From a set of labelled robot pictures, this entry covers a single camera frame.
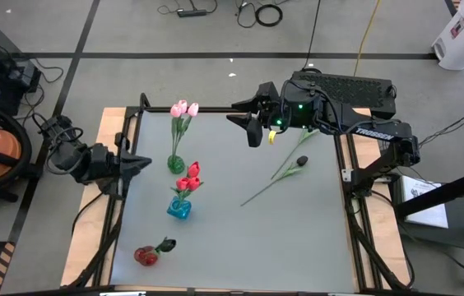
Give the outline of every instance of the concrete floor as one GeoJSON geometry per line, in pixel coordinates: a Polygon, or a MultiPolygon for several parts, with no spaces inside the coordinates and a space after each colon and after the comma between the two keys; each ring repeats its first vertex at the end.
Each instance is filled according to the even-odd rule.
{"type": "MultiPolygon", "coordinates": [[[[179,2],[189,6],[188,1],[179,2]]],[[[198,7],[213,6],[212,0],[195,2],[198,7]]],[[[281,5],[284,18],[278,26],[256,25],[252,29],[236,24],[233,1],[218,2],[214,14],[179,19],[175,14],[162,16],[156,11],[162,4],[175,8],[173,0],[0,0],[0,29],[24,52],[52,54],[51,58],[40,59],[45,66],[64,68],[65,79],[42,85],[46,96],[38,111],[50,116],[58,98],[65,99],[63,114],[84,129],[82,140],[92,143],[103,108],[137,105],[141,92],[154,106],[167,106],[179,99],[227,106],[252,97],[261,82],[280,85],[303,66],[302,58],[266,57],[268,53],[307,52],[316,2],[289,1],[281,5]],[[94,17],[92,26],[83,32],[88,15],[94,17]],[[82,45],[81,35],[87,38],[82,45]],[[105,55],[79,59],[81,51],[105,55]],[[161,59],[110,54],[244,52],[267,54],[259,54],[258,58],[234,58],[232,54],[186,58],[180,54],[161,59]]],[[[373,6],[374,0],[323,0],[312,51],[356,53],[373,6]]],[[[429,53],[430,44],[450,18],[444,0],[385,0],[364,52],[429,53]]],[[[251,20],[252,16],[245,12],[242,21],[251,20]]],[[[434,60],[394,55],[389,58],[363,60],[357,75],[393,81],[398,89],[397,118],[410,123],[419,138],[464,115],[464,71],[444,71],[434,60]]],[[[341,75],[352,75],[355,66],[351,58],[309,62],[324,73],[341,75]]],[[[45,72],[50,77],[58,74],[45,72]]],[[[41,138],[32,123],[27,129],[38,151],[41,138]]],[[[427,179],[440,182],[464,175],[464,128],[425,146],[422,162],[415,168],[427,179]]],[[[22,193],[25,187],[25,183],[19,183],[16,190],[22,193]]],[[[16,242],[3,293],[59,286],[82,188],[69,176],[47,173],[39,181],[16,242]]],[[[11,237],[20,207],[20,202],[0,203],[0,241],[11,237]]],[[[464,271],[437,252],[409,240],[404,243],[415,267],[417,289],[464,294],[464,271]],[[425,271],[427,266],[432,266],[431,273],[425,271]]],[[[464,263],[463,250],[438,247],[464,263]]]]}

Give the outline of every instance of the wooden board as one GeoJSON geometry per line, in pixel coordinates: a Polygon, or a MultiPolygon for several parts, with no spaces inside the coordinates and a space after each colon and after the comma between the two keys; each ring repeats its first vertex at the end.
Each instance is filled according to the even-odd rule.
{"type": "MultiPolygon", "coordinates": [[[[356,109],[356,111],[359,113],[369,114],[368,109],[356,109]]],[[[104,109],[96,141],[107,145],[111,151],[117,150],[117,147],[114,145],[114,137],[117,132],[121,132],[123,129],[125,112],[125,108],[104,109]]],[[[134,124],[130,127],[130,135],[133,134],[133,131],[134,124]]],[[[354,139],[360,167],[365,167],[380,157],[380,150],[376,140],[363,136],[354,136],[354,139]]],[[[346,166],[347,168],[350,168],[350,156],[344,137],[342,137],[342,149],[344,152],[346,166]]],[[[381,192],[386,197],[389,197],[387,185],[375,184],[373,189],[377,192],[381,192]]],[[[96,197],[97,194],[99,194],[99,190],[95,184],[85,187],[82,194],[81,208],[91,199],[96,197]]],[[[69,253],[67,255],[66,267],[62,277],[62,285],[69,284],[74,281],[98,250],[107,204],[108,198],[101,197],[78,220],[69,248],[69,253]]],[[[369,197],[367,199],[367,206],[375,247],[389,268],[395,273],[395,275],[397,275],[398,279],[406,284],[409,282],[409,273],[407,271],[406,259],[402,251],[400,234],[398,233],[394,211],[391,206],[385,201],[382,201],[380,197],[369,197]]],[[[119,205],[116,207],[114,219],[117,218],[118,207],[119,205]]],[[[371,288],[373,287],[373,281],[370,273],[369,258],[367,257],[364,249],[361,248],[361,250],[366,282],[368,283],[368,287],[371,288]]],[[[104,259],[105,271],[111,270],[113,255],[112,248],[104,259]]],[[[104,272],[101,284],[108,283],[109,272],[104,272]]],[[[132,290],[186,290],[185,288],[145,286],[124,286],[120,288],[132,290]]]]}

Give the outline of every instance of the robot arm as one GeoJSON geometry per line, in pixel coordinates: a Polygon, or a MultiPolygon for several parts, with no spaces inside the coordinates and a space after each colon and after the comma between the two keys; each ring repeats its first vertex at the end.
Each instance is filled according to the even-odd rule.
{"type": "Polygon", "coordinates": [[[253,98],[232,104],[232,108],[247,112],[227,118],[247,131],[251,147],[261,144],[263,128],[272,127],[279,127],[277,134],[289,127],[310,131],[318,128],[328,135],[357,134],[390,142],[386,154],[367,168],[351,172],[350,182],[357,192],[368,191],[375,179],[397,166],[412,166],[420,161],[417,138],[411,134],[409,124],[359,114],[349,104],[331,99],[311,81],[288,80],[280,95],[274,83],[263,83],[253,98]]]}
{"type": "MultiPolygon", "coordinates": [[[[80,128],[74,127],[69,118],[58,115],[39,125],[40,133],[50,142],[46,161],[48,170],[55,174],[71,174],[77,183],[97,182],[102,192],[112,184],[114,178],[120,177],[124,183],[137,175],[151,163],[151,159],[128,152],[129,140],[122,134],[115,136],[115,145],[120,154],[115,155],[101,143],[88,146],[79,141],[80,128]],[[51,169],[49,161],[60,171],[51,169]]],[[[109,187],[112,194],[116,191],[109,187]]]]}

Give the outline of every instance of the yellow cable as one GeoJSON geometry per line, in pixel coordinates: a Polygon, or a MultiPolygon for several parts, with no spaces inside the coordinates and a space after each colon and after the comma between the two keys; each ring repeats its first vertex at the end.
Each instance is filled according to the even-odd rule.
{"type": "Polygon", "coordinates": [[[358,64],[360,63],[360,55],[362,54],[362,48],[364,47],[365,40],[367,39],[367,34],[369,33],[369,29],[371,28],[371,25],[373,24],[374,15],[377,13],[378,6],[380,6],[380,1],[381,0],[377,0],[377,3],[373,9],[373,14],[371,15],[371,19],[369,20],[369,23],[367,24],[367,29],[365,29],[364,38],[362,38],[362,42],[360,43],[360,48],[358,49],[358,57],[356,57],[355,73],[353,73],[353,76],[356,76],[356,71],[358,70],[358,64]]]}

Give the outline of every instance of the gray tabletop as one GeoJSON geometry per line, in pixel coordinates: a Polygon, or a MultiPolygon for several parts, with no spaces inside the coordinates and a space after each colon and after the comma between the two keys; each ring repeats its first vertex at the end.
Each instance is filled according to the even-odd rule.
{"type": "Polygon", "coordinates": [[[238,290],[354,291],[334,140],[317,134],[291,157],[304,170],[239,205],[270,182],[301,131],[249,148],[244,130],[224,114],[200,113],[178,155],[199,161],[204,185],[188,199],[187,220],[166,214],[179,177],[169,172],[171,117],[144,113],[137,154],[153,163],[133,180],[123,212],[110,284],[238,290]],[[177,247],[150,267],[134,261],[138,247],[165,237],[177,247]]]}

